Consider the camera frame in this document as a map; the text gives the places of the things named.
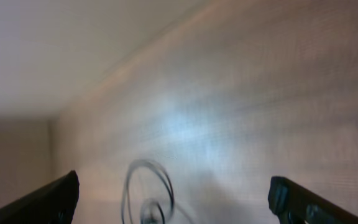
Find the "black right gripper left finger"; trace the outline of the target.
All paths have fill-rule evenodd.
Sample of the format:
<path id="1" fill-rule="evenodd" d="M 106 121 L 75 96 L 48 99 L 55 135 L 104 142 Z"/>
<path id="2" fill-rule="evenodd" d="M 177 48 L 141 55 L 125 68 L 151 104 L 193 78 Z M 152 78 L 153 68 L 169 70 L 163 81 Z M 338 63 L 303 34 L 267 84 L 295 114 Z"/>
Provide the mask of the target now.
<path id="1" fill-rule="evenodd" d="M 75 171 L 0 208 L 0 224 L 71 224 L 79 199 Z"/>

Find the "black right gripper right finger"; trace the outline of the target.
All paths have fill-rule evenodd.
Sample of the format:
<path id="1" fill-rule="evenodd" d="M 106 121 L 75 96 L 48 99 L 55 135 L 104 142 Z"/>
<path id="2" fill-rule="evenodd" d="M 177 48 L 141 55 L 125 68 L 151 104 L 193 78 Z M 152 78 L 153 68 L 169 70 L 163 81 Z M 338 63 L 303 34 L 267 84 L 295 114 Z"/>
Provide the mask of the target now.
<path id="1" fill-rule="evenodd" d="M 280 224 L 358 224 L 358 217 L 286 177 L 273 176 L 270 211 Z"/>

